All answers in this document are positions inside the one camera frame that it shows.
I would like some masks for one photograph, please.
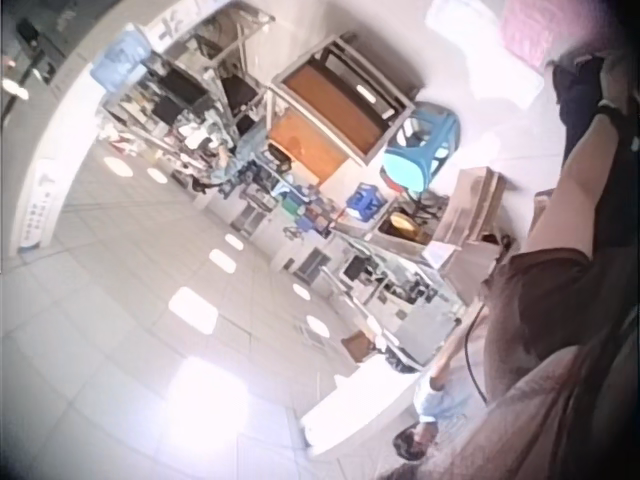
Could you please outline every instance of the person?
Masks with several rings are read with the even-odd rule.
[[[476,332],[486,316],[482,315],[476,325]],[[419,381],[414,397],[418,412],[418,423],[402,430],[393,439],[397,455],[407,461],[424,458],[432,446],[442,441],[442,430],[452,435],[460,428],[466,414],[478,407],[477,393],[469,387],[466,367],[452,368],[452,360],[464,346],[468,324],[458,323],[450,337],[432,361],[429,372]]]
[[[616,245],[595,238],[621,221],[603,217],[603,195],[638,201],[607,188],[616,169],[638,161],[627,66],[605,58],[602,100],[548,207],[491,279],[488,409],[446,452],[386,478],[585,478],[623,431],[638,389],[637,223],[622,219]]]

